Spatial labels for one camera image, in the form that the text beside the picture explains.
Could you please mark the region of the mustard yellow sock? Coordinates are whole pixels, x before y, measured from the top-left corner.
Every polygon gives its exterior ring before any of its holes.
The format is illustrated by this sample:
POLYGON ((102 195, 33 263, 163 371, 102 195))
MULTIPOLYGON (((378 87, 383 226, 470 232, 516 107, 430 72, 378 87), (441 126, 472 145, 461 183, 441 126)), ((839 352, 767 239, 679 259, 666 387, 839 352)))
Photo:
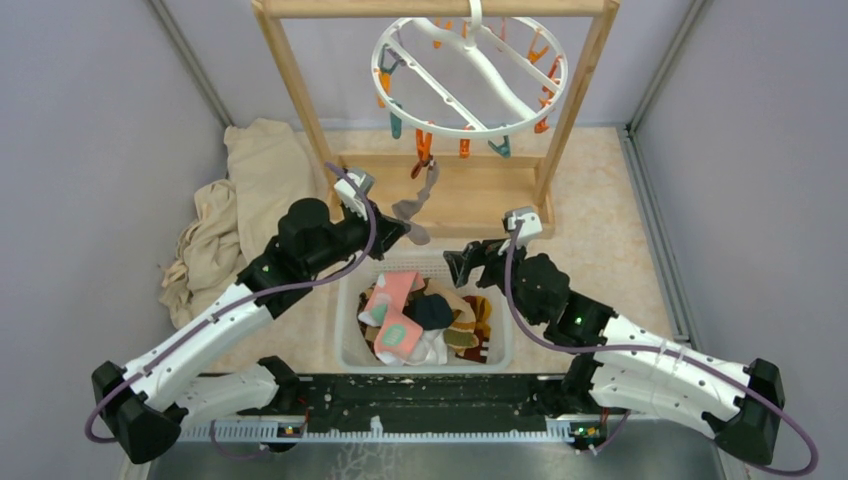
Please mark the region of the mustard yellow sock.
POLYGON ((475 316, 474 333, 480 342, 488 342, 491 337, 491 326, 489 318, 492 314, 492 304, 484 296, 465 296, 464 300, 469 304, 475 316))

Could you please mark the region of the dark blue sock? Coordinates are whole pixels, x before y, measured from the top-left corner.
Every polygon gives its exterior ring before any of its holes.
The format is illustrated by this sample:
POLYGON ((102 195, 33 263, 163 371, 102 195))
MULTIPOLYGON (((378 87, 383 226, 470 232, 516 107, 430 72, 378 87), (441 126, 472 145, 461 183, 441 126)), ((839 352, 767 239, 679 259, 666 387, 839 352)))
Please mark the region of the dark blue sock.
POLYGON ((446 329, 454 322, 453 310, 438 294, 414 298, 404 307, 403 313, 424 331, 446 329))

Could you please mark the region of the beige striped ribbed sock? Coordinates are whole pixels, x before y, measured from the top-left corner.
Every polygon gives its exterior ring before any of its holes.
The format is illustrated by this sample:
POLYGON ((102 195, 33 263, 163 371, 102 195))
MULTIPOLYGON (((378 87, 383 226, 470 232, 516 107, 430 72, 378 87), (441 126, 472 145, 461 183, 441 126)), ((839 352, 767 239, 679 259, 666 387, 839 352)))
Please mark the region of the beige striped ribbed sock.
POLYGON ((426 284, 424 293, 444 298, 452 314, 452 323, 443 331, 446 345, 459 354, 466 349, 477 347, 479 341, 475 335, 476 316, 470 305, 452 287, 435 278, 427 278, 426 284))

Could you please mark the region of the grey ribbed sock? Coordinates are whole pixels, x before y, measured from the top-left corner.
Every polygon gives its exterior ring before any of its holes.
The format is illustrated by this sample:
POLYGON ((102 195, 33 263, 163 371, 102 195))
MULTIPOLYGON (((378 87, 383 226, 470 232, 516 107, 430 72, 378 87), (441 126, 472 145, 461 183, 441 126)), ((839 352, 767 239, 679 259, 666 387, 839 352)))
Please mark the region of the grey ribbed sock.
POLYGON ((431 236, 427 229, 415 223, 413 218, 423 209, 426 202, 430 199, 439 176, 440 167, 438 162, 431 160, 428 164, 424 186, 416 193, 416 197, 414 199, 399 200, 391 206, 394 216, 409 227, 407 237, 414 245, 423 246, 431 241, 431 236))

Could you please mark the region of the white sock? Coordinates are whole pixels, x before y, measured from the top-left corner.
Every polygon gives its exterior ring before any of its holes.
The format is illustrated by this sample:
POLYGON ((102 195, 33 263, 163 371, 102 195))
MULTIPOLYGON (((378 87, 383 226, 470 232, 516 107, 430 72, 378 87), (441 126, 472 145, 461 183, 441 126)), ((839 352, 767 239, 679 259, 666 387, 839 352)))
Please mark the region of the white sock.
POLYGON ((446 365, 448 363, 448 346, 444 340, 443 330, 426 330, 416 342, 412 352, 401 360, 406 366, 446 365))

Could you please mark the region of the pink sock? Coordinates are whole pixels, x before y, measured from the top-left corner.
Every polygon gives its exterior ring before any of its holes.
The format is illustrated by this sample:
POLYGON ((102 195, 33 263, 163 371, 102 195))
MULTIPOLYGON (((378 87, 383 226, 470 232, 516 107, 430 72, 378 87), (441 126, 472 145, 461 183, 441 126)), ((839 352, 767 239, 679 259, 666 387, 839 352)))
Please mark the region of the pink sock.
POLYGON ((389 366, 403 366, 401 360, 412 352, 423 333, 403 310, 409 294, 425 287, 423 278, 415 271, 390 271, 380 273, 374 285, 388 289, 392 298, 377 338, 377 358, 389 366))

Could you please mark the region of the white perforated plastic basket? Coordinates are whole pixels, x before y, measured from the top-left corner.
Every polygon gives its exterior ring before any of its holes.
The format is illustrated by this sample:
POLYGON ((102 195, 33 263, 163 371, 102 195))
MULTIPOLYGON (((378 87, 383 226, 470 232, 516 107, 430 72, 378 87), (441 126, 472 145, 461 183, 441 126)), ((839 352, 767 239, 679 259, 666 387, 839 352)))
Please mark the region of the white perforated plastic basket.
POLYGON ((461 359, 453 353, 444 365, 389 366, 378 360, 367 346, 356 319, 359 295, 377 280, 379 274, 407 270, 417 271, 425 278, 435 278, 449 287, 453 285, 443 252, 435 249, 392 251, 382 261, 368 258, 339 281, 334 334, 336 360, 342 369, 352 374, 369 375, 504 373, 514 359, 513 318, 507 301, 497 288, 481 289, 475 285, 481 275, 479 270, 473 271, 468 283, 456 292, 462 296, 483 296, 492 306, 488 319, 491 333, 484 363, 461 359))

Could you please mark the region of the argyle brown sock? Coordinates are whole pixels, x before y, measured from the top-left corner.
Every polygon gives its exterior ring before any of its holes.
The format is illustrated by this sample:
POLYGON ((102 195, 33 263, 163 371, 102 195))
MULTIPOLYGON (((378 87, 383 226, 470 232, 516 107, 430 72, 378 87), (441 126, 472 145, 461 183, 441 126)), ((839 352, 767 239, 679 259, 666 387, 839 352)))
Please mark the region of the argyle brown sock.
POLYGON ((377 357, 377 338, 385 321, 387 307, 392 303, 388 289, 373 285, 359 295, 357 320, 366 345, 377 357))

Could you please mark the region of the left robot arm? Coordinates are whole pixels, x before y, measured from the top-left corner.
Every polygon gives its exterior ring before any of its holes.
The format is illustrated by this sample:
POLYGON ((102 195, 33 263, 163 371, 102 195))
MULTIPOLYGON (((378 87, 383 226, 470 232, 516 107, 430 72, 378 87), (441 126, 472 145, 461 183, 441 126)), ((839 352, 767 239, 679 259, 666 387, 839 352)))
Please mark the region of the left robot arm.
POLYGON ((242 339, 264 328, 316 286, 351 273, 366 257, 385 253, 410 226, 382 214, 373 202, 359 212, 344 207, 334 223, 316 198, 294 202, 278 232, 203 313, 159 346, 119 366, 106 361, 92 374, 95 409, 84 432, 101 419, 134 464, 167 452, 180 434, 222 417, 273 412, 303 415, 299 376, 279 357, 267 356, 249 368, 208 376, 206 368, 242 339))

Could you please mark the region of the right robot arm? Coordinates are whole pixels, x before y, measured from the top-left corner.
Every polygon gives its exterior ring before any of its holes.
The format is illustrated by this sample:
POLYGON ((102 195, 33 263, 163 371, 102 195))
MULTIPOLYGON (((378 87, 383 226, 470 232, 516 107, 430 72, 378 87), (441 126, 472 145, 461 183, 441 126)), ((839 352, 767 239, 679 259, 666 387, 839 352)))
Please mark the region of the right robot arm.
POLYGON ((504 240, 474 241, 443 258, 455 286, 480 269, 477 286, 503 294, 528 338, 573 355, 563 385, 572 410, 649 413, 701 433, 742 461, 772 463, 785 405, 774 363, 725 361, 658 336, 572 290, 548 255, 520 248, 509 258, 504 240))

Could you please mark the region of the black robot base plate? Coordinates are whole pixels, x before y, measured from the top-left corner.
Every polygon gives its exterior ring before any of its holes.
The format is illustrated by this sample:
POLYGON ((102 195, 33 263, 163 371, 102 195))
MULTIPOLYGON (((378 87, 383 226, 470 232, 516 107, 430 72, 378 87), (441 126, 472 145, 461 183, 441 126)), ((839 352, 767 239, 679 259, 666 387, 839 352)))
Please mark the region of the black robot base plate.
POLYGON ((245 416, 302 417, 309 433, 359 433, 378 419, 392 434, 540 432, 575 415, 606 423, 615 409, 590 400, 565 374, 294 374, 245 416))

